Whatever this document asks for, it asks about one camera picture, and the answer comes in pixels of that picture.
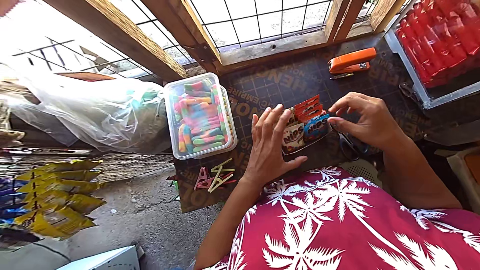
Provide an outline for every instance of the concrete floor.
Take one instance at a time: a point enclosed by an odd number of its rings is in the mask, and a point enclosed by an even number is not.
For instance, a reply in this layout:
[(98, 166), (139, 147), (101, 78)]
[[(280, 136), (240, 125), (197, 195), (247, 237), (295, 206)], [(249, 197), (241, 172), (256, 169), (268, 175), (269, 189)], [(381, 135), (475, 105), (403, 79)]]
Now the concrete floor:
[(136, 241), (145, 250), (142, 270), (187, 268), (221, 206), (182, 214), (180, 202), (173, 200), (178, 192), (171, 181), (165, 181), (174, 174), (170, 166), (98, 190), (94, 195), (108, 203), (89, 215), (97, 227), (68, 240), (70, 258), (77, 260)]

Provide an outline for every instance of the hand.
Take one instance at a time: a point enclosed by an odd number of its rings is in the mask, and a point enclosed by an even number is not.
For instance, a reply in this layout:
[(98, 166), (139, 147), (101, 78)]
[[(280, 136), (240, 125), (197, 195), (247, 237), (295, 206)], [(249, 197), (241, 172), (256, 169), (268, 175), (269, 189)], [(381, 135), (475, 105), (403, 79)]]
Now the hand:
[(287, 126), (290, 114), (290, 110), (283, 110), (283, 105), (278, 104), (273, 110), (270, 107), (266, 108), (260, 118), (256, 114), (253, 115), (253, 147), (247, 170), (240, 182), (249, 182), (261, 188), (307, 160), (306, 156), (297, 157), (289, 162), (283, 160), (281, 152), (283, 130)]
[(328, 109), (341, 115), (345, 111), (357, 111), (362, 116), (357, 124), (341, 117), (330, 117), (328, 122), (342, 132), (348, 132), (359, 140), (385, 151), (401, 144), (407, 138), (393, 119), (385, 102), (364, 94), (350, 92)]

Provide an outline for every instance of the yellow snack bag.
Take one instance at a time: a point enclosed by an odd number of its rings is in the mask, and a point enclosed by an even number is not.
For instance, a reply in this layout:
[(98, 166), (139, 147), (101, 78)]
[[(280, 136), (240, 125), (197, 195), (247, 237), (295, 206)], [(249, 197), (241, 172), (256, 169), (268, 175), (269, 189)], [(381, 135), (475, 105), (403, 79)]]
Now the yellow snack bag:
[(68, 235), (96, 226), (91, 219), (80, 215), (67, 206), (53, 213), (44, 214), (43, 217), (48, 224)]
[(106, 204), (101, 198), (87, 196), (83, 194), (73, 194), (67, 202), (67, 206), (79, 212), (82, 215), (88, 215), (93, 210)]
[(48, 190), (61, 190), (69, 193), (91, 193), (101, 188), (103, 184), (91, 183), (85, 181), (65, 180), (60, 178), (49, 178), (38, 187), (37, 193), (43, 193)]
[(68, 238), (82, 229), (96, 226), (89, 218), (69, 207), (48, 214), (32, 211), (15, 218), (13, 222), (34, 233), (62, 238)]
[(65, 206), (69, 198), (70, 195), (64, 191), (49, 190), (29, 199), (29, 203), (23, 206), (23, 208), (27, 210), (39, 210), (42, 213), (50, 213)]
[(30, 193), (32, 193), (32, 192), (34, 192), (34, 191), (37, 191), (37, 193), (38, 193), (39, 187), (40, 187), (41, 185), (43, 185), (44, 183), (45, 183), (45, 180), (44, 180), (43, 178), (40, 178), (40, 177), (39, 177), (39, 178), (35, 178), (35, 179), (30, 180), (30, 182), (29, 182), (28, 184), (26, 184), (26, 185), (22, 186), (21, 188), (19, 188), (19, 189), (17, 190), (17, 192), (30, 192)]
[(22, 228), (31, 230), (34, 233), (38, 233), (44, 236), (51, 237), (68, 237), (68, 234), (62, 233), (55, 229), (52, 225), (48, 224), (43, 215), (39, 211), (32, 211), (13, 220), (14, 224), (21, 226)]
[(101, 173), (102, 171), (98, 171), (98, 170), (97, 171), (79, 170), (79, 171), (66, 171), (66, 172), (52, 172), (51, 175), (61, 179), (88, 182), (94, 179), (95, 177), (97, 177)]
[(31, 180), (39, 176), (43, 176), (48, 172), (65, 172), (65, 171), (80, 171), (91, 170), (102, 163), (102, 160), (71, 160), (71, 161), (59, 161), (47, 164), (42, 167), (31, 169), (26, 173), (23, 173), (16, 177), (18, 180)]

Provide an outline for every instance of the orange stapler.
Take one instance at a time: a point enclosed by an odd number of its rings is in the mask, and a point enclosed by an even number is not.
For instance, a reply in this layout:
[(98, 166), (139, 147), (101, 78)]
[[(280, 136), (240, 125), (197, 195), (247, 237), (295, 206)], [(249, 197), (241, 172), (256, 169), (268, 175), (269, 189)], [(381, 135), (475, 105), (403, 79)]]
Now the orange stapler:
[(352, 76), (355, 71), (365, 71), (370, 69), (368, 61), (377, 56), (375, 48), (362, 49), (347, 53), (328, 61), (328, 67), (331, 74), (340, 74), (330, 79), (338, 79)]

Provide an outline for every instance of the dark table mat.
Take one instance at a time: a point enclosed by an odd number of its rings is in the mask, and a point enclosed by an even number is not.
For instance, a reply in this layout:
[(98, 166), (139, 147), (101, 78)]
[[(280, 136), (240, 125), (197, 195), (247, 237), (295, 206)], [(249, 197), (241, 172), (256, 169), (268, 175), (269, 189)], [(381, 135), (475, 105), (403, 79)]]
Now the dark table mat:
[[(354, 76), (330, 80), (327, 62), (333, 57), (375, 47), (377, 57), (370, 61), (371, 68)], [(202, 166), (212, 168), (223, 161), (233, 158), (227, 168), (234, 168), (234, 179), (239, 179), (247, 166), (252, 148), (252, 115), (261, 115), (268, 106), (278, 103), (289, 108), (317, 94), (329, 108), (340, 97), (350, 91), (382, 98), (403, 129), (413, 138), (423, 138), (425, 132), (434, 132), (443, 128), (467, 123), (480, 118), (480, 95), (474, 95), (459, 101), (431, 109), (429, 118), (418, 105), (403, 96), (398, 88), (401, 83), (412, 81), (397, 54), (393, 54), (385, 40), (380, 36), (371, 36), (336, 46), (296, 55), (282, 61), (254, 66), (220, 77), (220, 83), (228, 92), (232, 114), (239, 139), (237, 147), (231, 152), (215, 155), (202, 160), (174, 160), (179, 178), (179, 193), (182, 212), (203, 208), (228, 198), (235, 184), (213, 193), (206, 190), (193, 190), (199, 170)], [(360, 116), (348, 115), (356, 122)], [(302, 151), (286, 156), (290, 160), (296, 156), (307, 155), (308, 161), (297, 171), (306, 171), (323, 166), (334, 166), (346, 161), (338, 148), (338, 135), (329, 133), (319, 142)]]

